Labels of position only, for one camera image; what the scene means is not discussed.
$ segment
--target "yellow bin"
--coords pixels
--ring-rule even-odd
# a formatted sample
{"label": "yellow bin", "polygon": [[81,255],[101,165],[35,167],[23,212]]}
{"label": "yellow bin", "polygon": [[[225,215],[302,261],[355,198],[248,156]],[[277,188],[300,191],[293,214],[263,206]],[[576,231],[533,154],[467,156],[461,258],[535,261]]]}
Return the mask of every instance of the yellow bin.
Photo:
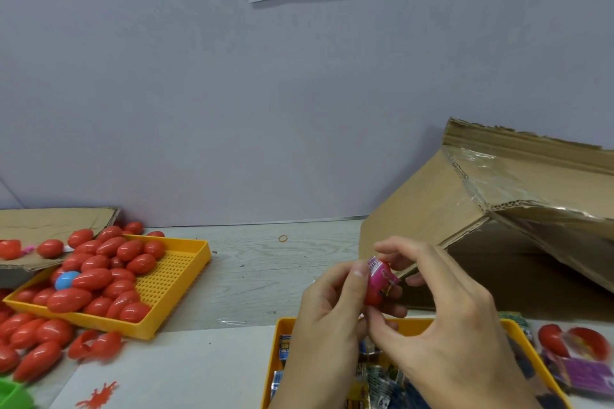
{"label": "yellow bin", "polygon": [[[425,331],[432,323],[433,319],[390,319],[398,323],[398,332],[404,336],[416,336]],[[275,327],[275,334],[272,339],[271,357],[269,359],[268,374],[266,375],[265,389],[262,394],[262,404],[260,409],[267,409],[271,402],[271,383],[273,372],[276,370],[283,370],[283,366],[279,360],[279,336],[292,335],[292,329],[294,328],[294,322],[296,318],[282,318],[277,321]],[[568,409],[573,409],[569,399],[565,393],[560,389],[559,385],[555,381],[554,377],[544,363],[542,362],[539,354],[529,343],[527,337],[524,335],[521,328],[513,320],[502,319],[501,324],[503,328],[511,336],[516,343],[522,346],[527,357],[531,360],[536,373],[541,377],[546,386],[561,397]]]}
{"label": "yellow bin", "polygon": [[164,257],[158,261],[155,270],[136,279],[136,290],[141,295],[141,300],[152,308],[139,323],[134,324],[79,312],[54,314],[44,306],[14,299],[22,289],[48,279],[58,266],[43,270],[32,280],[6,296],[4,302],[16,311],[32,312],[40,317],[60,317],[80,327],[95,328],[104,332],[117,331],[124,336],[142,340],[153,338],[156,330],[171,313],[175,304],[179,302],[196,276],[211,260],[209,243],[204,240],[181,240],[157,236],[124,235],[123,237],[127,240],[141,240],[144,243],[157,240],[162,242],[166,249]]}

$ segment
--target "green plastic container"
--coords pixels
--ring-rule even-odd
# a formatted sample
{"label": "green plastic container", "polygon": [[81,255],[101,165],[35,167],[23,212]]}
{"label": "green plastic container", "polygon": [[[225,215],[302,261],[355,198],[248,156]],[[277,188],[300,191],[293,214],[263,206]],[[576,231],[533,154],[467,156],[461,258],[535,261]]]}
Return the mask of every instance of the green plastic container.
{"label": "green plastic container", "polygon": [[22,384],[0,378],[0,409],[31,409],[35,400]]}

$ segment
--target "red paint splatter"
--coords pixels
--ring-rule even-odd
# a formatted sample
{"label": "red paint splatter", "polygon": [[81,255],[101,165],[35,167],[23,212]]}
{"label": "red paint splatter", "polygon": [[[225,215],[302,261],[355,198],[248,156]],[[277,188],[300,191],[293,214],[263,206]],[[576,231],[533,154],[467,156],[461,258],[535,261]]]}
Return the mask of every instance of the red paint splatter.
{"label": "red paint splatter", "polygon": [[91,394],[90,399],[85,401],[79,401],[75,404],[75,407],[84,406],[85,409],[100,409],[102,406],[109,402],[113,391],[117,388],[117,382],[111,383],[109,386],[105,383],[101,392],[98,392],[96,388]]}

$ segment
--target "human hand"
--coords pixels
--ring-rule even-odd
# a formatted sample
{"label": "human hand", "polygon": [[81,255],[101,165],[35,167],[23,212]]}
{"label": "human hand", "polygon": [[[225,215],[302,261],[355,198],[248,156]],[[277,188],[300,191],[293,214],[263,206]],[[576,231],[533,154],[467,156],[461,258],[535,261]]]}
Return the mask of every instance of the human hand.
{"label": "human hand", "polygon": [[[329,268],[305,290],[271,409],[342,407],[356,373],[358,343],[366,337],[366,321],[358,316],[368,276],[366,262],[343,262]],[[389,294],[391,298],[400,296],[398,286]],[[379,309],[396,317],[407,313],[388,299]]]}
{"label": "human hand", "polygon": [[411,286],[426,284],[436,316],[419,336],[402,336],[365,309],[369,336],[416,386],[432,409],[539,408],[517,366],[494,300],[439,246],[393,236],[376,243],[394,270],[416,263]]}

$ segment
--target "person's right hand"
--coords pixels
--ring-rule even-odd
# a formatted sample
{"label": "person's right hand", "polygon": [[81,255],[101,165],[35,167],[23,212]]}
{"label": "person's right hand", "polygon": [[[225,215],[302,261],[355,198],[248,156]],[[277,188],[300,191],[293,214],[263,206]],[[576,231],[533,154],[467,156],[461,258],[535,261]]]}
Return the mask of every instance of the person's right hand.
{"label": "person's right hand", "polygon": [[411,286],[426,284],[436,316],[419,336],[402,336],[381,312],[365,308],[372,341],[416,386],[432,409],[539,408],[514,360],[494,300],[442,248],[393,236],[376,243],[394,270],[417,263]]}

